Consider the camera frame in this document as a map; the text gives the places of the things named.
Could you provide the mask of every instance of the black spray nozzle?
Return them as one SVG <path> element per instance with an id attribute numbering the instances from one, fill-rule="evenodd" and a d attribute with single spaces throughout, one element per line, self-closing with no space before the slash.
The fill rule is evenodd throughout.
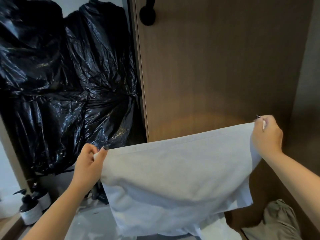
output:
<path id="1" fill-rule="evenodd" d="M 26 195 L 27 190 L 24 188 L 24 189 L 22 189 L 22 190 L 19 190 L 19 191 L 15 192 L 14 195 L 15 195 L 15 194 L 18 194 L 18 193 L 21 193 L 22 195 Z"/>

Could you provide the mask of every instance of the left hand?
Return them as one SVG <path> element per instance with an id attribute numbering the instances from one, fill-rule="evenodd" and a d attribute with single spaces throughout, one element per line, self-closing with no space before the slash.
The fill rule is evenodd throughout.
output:
<path id="1" fill-rule="evenodd" d="M 71 188 L 75 188 L 85 196 L 101 178 L 103 161 L 108 150 L 103 147 L 98 150 L 91 144 L 85 144 L 75 163 L 74 174 L 70 183 Z"/>

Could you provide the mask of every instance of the white towel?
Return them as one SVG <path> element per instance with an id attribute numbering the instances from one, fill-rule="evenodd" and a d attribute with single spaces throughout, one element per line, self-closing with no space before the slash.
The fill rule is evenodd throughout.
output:
<path id="1" fill-rule="evenodd" d="M 101 181 L 122 234 L 176 234 L 252 204 L 249 174 L 261 159 L 253 127 L 110 149 Z"/>

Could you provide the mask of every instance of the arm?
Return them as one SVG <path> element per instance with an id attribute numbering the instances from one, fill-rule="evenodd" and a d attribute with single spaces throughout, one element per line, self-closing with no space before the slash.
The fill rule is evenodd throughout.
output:
<path id="1" fill-rule="evenodd" d="M 264 120 L 266 128 L 262 130 Z M 255 148 L 320 231 L 320 177 L 282 152 L 282 136 L 273 116 L 255 121 L 252 133 Z"/>
<path id="2" fill-rule="evenodd" d="M 98 149 L 94 145 L 84 145 L 76 161 L 70 186 L 50 206 L 23 240 L 63 240 L 65 238 L 81 201 L 101 177 L 102 164 L 107 152 L 101 148 L 94 161 L 93 155 L 98 153 Z"/>

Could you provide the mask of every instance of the forearm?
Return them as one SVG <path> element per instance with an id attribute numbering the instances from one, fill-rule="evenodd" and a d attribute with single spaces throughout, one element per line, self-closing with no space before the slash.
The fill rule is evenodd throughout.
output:
<path id="1" fill-rule="evenodd" d="M 283 153 L 265 161 L 320 231 L 320 177 Z"/>
<path id="2" fill-rule="evenodd" d="M 23 240 L 63 240 L 83 197 L 80 190 L 69 187 L 30 229 Z"/>

